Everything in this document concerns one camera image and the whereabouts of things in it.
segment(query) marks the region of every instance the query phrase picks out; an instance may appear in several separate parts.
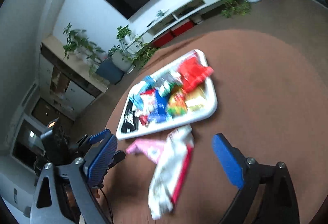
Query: cabinet door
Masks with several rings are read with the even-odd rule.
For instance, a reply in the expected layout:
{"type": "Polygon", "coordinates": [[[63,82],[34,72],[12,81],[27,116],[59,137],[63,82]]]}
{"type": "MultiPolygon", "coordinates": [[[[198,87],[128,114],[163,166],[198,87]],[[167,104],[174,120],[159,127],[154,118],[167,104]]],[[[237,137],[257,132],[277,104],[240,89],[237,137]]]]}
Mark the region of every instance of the cabinet door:
{"type": "Polygon", "coordinates": [[[49,95],[53,69],[53,64],[51,64],[46,58],[40,55],[39,86],[40,92],[43,95],[49,95]]]}
{"type": "Polygon", "coordinates": [[[53,69],[53,64],[51,64],[43,55],[40,55],[39,76],[42,76],[46,81],[50,82],[53,69]]]}
{"type": "Polygon", "coordinates": [[[81,113],[95,98],[71,81],[67,87],[65,98],[75,113],[81,113]]]}

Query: metal screw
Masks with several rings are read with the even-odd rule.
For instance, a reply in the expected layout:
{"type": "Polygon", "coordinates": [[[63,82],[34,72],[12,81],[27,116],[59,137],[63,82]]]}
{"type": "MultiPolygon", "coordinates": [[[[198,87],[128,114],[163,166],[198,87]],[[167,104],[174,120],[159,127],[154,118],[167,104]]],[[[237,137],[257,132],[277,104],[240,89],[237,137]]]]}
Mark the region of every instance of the metal screw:
{"type": "Polygon", "coordinates": [[[246,161],[247,161],[247,163],[250,164],[250,165],[255,164],[255,158],[248,157],[248,158],[246,159],[246,161]]]}
{"type": "Polygon", "coordinates": [[[75,158],[75,160],[74,160],[74,163],[76,164],[76,165],[79,165],[79,164],[81,164],[83,162],[83,158],[81,158],[81,157],[77,157],[77,158],[75,158]]]}
{"type": "Polygon", "coordinates": [[[278,167],[285,168],[286,164],[284,162],[278,162],[278,167]]]}
{"type": "Polygon", "coordinates": [[[44,168],[45,169],[49,169],[51,167],[52,167],[52,163],[47,163],[47,164],[44,165],[44,168]]]}

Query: white tray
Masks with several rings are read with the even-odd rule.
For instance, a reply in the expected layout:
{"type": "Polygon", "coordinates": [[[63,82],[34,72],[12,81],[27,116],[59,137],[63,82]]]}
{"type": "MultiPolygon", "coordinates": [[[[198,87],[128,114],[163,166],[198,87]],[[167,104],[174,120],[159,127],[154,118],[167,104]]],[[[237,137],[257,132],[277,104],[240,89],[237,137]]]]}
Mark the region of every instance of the white tray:
{"type": "MultiPolygon", "coordinates": [[[[168,72],[171,69],[178,69],[178,66],[181,64],[181,62],[184,59],[186,59],[188,56],[191,56],[194,53],[194,51],[196,51],[198,54],[199,62],[203,66],[208,66],[204,53],[200,50],[193,50],[193,51],[190,51],[190,52],[186,53],[185,55],[179,57],[178,59],[174,60],[173,62],[166,65],[165,67],[162,67],[160,70],[157,70],[155,73],[151,74],[150,76],[152,78],[156,79],[160,75],[168,72]]],[[[124,122],[124,113],[125,113],[125,109],[127,107],[128,101],[129,101],[129,97],[130,97],[130,95],[136,93],[137,89],[138,89],[138,84],[134,85],[131,88],[128,98],[126,99],[124,109],[123,109],[123,112],[121,115],[121,119],[119,121],[118,128],[116,131],[116,137],[118,140],[125,140],[125,139],[129,139],[129,138],[139,137],[139,136],[155,133],[155,132],[162,131],[162,130],[180,127],[180,126],[183,126],[186,124],[194,123],[194,122],[209,118],[210,116],[212,116],[214,114],[214,112],[218,106],[218,101],[216,99],[216,93],[215,93],[215,89],[213,86],[213,82],[209,77],[207,77],[205,79],[205,89],[204,89],[204,92],[206,95],[206,100],[207,100],[207,106],[205,108],[202,108],[195,112],[188,111],[185,115],[175,117],[173,120],[170,120],[170,121],[166,121],[166,122],[162,122],[162,123],[151,122],[148,127],[143,126],[139,122],[138,130],[129,132],[129,133],[121,133],[121,128],[122,128],[122,125],[124,122]]]]}

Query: red storage box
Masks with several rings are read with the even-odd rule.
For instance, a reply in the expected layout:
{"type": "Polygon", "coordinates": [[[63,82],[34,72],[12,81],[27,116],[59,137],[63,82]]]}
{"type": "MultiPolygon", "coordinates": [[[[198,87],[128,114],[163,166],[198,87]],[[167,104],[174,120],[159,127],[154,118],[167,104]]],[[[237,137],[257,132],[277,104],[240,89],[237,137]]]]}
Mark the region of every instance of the red storage box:
{"type": "Polygon", "coordinates": [[[173,34],[171,33],[171,31],[167,31],[166,33],[164,33],[162,36],[160,36],[158,39],[156,39],[153,42],[153,46],[155,47],[161,47],[164,44],[168,43],[169,41],[171,41],[173,39],[173,34]]]}
{"type": "Polygon", "coordinates": [[[174,36],[179,36],[180,34],[191,29],[194,25],[195,24],[190,19],[186,19],[186,20],[176,24],[173,28],[171,28],[171,31],[174,36]]]}

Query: floor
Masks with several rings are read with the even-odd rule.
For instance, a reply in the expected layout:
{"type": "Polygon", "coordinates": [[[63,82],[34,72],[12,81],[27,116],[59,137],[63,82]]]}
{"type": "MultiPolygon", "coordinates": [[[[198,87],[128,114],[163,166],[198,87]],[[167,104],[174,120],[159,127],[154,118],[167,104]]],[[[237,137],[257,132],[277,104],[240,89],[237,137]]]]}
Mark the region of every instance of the floor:
{"type": "MultiPolygon", "coordinates": [[[[268,33],[300,51],[316,68],[328,86],[328,10],[312,0],[262,0],[252,5],[250,15],[226,19],[213,10],[207,18],[167,46],[215,30],[250,29],[268,33]]],[[[75,121],[71,136],[95,134],[104,129],[122,94],[136,78],[138,70],[125,75],[120,83],[110,86],[105,95],[90,105],[75,121]]]]}

